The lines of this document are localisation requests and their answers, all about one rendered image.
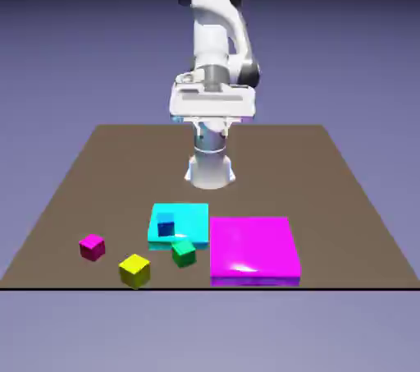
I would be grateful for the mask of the small blue cube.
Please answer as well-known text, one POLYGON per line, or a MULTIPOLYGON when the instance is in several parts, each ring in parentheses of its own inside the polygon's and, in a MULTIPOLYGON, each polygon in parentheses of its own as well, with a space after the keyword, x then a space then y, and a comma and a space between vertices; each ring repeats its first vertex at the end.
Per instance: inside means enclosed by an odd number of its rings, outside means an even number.
POLYGON ((157 234, 159 237, 173 237, 175 235, 175 215, 170 212, 157 214, 157 234))

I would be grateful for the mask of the small green cube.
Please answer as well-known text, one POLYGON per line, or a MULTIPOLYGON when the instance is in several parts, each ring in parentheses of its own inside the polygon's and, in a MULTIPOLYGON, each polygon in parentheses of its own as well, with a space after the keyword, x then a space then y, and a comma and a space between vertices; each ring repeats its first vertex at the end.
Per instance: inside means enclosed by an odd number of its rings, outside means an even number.
POLYGON ((196 249, 189 240, 174 242, 171 245, 171 255, 179 268, 190 266, 196 262, 196 249))

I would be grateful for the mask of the large magenta box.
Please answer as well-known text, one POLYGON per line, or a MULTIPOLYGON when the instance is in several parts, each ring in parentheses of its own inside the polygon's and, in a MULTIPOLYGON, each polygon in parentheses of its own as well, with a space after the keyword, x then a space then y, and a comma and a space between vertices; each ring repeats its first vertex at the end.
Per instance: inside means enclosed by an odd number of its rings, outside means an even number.
POLYGON ((297 286, 301 265, 286 217, 210 218, 213 286, 297 286))

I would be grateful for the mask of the small magenta cube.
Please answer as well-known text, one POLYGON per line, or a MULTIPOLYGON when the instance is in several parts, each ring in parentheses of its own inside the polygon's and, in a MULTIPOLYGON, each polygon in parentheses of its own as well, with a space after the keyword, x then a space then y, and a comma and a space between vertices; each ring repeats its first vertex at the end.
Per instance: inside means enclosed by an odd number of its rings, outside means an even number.
POLYGON ((98 260, 105 254, 105 240, 96 234, 89 234, 79 241, 80 255, 90 261, 98 260))

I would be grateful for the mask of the large cyan box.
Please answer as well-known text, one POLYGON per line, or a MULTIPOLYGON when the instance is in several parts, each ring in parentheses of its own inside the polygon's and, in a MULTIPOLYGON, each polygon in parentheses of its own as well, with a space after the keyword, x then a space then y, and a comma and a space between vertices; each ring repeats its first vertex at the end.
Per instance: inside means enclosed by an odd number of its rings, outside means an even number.
POLYGON ((209 242, 208 204, 156 203, 153 205, 148 225, 148 248, 166 250, 177 241, 189 240, 197 249, 205 249, 209 242), (175 215, 175 235, 159 237, 157 214, 170 212, 175 215))

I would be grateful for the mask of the small yellow cube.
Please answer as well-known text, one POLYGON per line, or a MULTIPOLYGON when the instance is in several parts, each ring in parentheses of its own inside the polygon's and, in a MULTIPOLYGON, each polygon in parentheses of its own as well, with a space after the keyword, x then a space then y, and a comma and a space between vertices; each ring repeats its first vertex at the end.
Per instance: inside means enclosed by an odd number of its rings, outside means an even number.
POLYGON ((121 281, 132 289, 139 289, 150 280, 150 267, 148 259, 137 254, 130 255, 118 265, 121 281))

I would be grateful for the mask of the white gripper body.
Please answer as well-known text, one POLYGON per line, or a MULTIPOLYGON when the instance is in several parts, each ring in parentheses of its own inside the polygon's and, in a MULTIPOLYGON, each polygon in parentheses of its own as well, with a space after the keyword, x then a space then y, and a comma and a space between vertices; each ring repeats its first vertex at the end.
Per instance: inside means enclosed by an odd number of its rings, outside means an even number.
POLYGON ((176 118, 243 118, 256 113, 256 93, 251 87, 221 84, 221 91, 205 91, 203 83, 174 84, 169 112, 176 118))

